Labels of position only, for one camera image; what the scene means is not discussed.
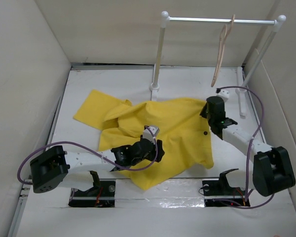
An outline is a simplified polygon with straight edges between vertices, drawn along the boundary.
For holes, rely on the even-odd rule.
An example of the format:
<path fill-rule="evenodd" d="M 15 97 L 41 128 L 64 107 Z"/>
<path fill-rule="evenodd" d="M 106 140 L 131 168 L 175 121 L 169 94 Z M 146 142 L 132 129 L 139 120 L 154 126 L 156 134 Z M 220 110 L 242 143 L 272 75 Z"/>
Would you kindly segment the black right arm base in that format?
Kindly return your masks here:
<path fill-rule="evenodd" d="M 205 179 L 198 190 L 204 197 L 205 207 L 250 207 L 249 200 L 245 201 L 245 191 L 240 187 L 231 187 L 226 175 L 237 169 L 222 172 L 216 179 Z"/>

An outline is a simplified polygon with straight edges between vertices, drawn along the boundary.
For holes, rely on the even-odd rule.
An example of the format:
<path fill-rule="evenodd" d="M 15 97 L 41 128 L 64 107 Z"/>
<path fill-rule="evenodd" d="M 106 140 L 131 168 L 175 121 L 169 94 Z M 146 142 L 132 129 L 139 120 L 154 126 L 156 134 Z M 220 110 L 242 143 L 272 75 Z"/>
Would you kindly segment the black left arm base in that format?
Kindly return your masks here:
<path fill-rule="evenodd" d="M 68 203 L 69 207 L 115 207 L 116 180 L 100 180 L 98 173 L 95 171 L 90 171 L 90 175 L 92 176 L 93 186 L 86 191 L 72 189 Z"/>

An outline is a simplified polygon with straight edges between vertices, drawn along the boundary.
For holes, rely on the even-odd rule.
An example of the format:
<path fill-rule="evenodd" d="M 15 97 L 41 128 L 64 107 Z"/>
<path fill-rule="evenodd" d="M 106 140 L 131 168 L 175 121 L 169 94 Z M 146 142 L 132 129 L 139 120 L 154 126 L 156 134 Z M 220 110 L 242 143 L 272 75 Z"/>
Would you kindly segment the yellow trousers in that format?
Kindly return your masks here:
<path fill-rule="evenodd" d="M 195 164 L 206 169 L 214 166 L 211 135 L 200 112 L 206 102 L 194 98 L 177 98 L 163 102 L 145 101 L 132 105 L 97 90 L 92 90 L 74 115 L 74 119 L 101 131 L 99 151 L 134 144 L 144 126 L 158 126 L 157 136 L 165 152 L 161 162 L 145 167 L 144 160 L 134 171 L 121 174 L 146 191 L 172 178 Z"/>

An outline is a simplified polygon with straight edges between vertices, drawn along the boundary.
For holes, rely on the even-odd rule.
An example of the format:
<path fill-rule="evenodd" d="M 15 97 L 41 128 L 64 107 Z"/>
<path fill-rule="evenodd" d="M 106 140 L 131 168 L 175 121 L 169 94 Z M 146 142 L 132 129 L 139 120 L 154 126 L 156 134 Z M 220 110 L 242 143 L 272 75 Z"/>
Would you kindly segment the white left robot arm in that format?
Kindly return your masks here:
<path fill-rule="evenodd" d="M 41 194 L 67 187 L 94 196 L 100 191 L 98 171 L 138 170 L 137 164 L 160 162 L 164 154 L 161 140 L 145 138 L 103 152 L 72 153 L 61 145 L 54 146 L 30 162 L 33 190 Z"/>

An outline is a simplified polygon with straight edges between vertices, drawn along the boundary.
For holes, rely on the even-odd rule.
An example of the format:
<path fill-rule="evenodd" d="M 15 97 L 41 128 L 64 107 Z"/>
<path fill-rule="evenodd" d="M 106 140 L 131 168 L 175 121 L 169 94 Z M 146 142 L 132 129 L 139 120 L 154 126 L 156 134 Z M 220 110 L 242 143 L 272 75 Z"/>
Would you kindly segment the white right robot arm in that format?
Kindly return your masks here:
<path fill-rule="evenodd" d="M 234 168 L 222 172 L 218 182 L 221 193 L 228 195 L 236 188 L 248 188 L 268 197 L 296 185 L 288 151 L 259 141 L 226 117 L 221 97 L 207 98 L 200 115 L 207 120 L 213 134 L 239 150 L 253 165 L 249 171 Z"/>

